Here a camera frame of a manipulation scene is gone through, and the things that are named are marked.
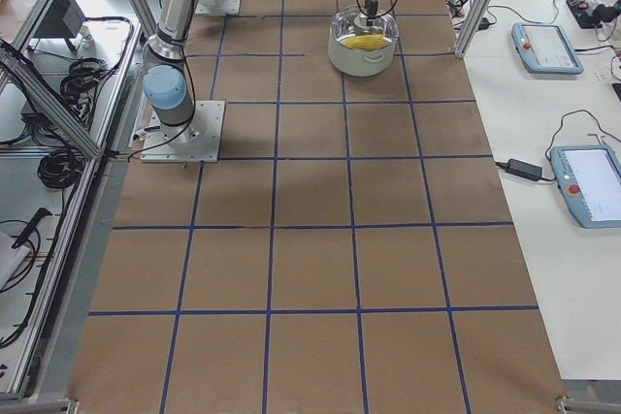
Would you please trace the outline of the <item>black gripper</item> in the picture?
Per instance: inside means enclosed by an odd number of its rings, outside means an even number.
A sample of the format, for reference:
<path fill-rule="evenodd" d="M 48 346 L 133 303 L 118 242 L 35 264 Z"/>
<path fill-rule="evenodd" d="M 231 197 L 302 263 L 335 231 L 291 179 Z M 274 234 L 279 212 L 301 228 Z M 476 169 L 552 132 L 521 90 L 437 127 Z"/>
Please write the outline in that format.
<path fill-rule="evenodd" d="M 378 0 L 365 0 L 364 10 L 367 21 L 374 21 L 378 12 Z"/>

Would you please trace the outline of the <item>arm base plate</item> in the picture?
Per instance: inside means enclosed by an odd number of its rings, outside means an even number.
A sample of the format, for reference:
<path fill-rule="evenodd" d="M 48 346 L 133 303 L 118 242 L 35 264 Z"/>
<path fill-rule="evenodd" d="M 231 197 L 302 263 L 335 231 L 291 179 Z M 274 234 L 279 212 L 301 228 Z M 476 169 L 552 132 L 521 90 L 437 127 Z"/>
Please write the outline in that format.
<path fill-rule="evenodd" d="M 198 101 L 192 122 L 187 128 L 162 125 L 151 112 L 145 137 L 145 150 L 139 153 L 144 163 L 194 163 L 218 160 L 224 101 Z"/>
<path fill-rule="evenodd" d="M 198 0 L 196 16 L 236 16 L 241 0 Z"/>

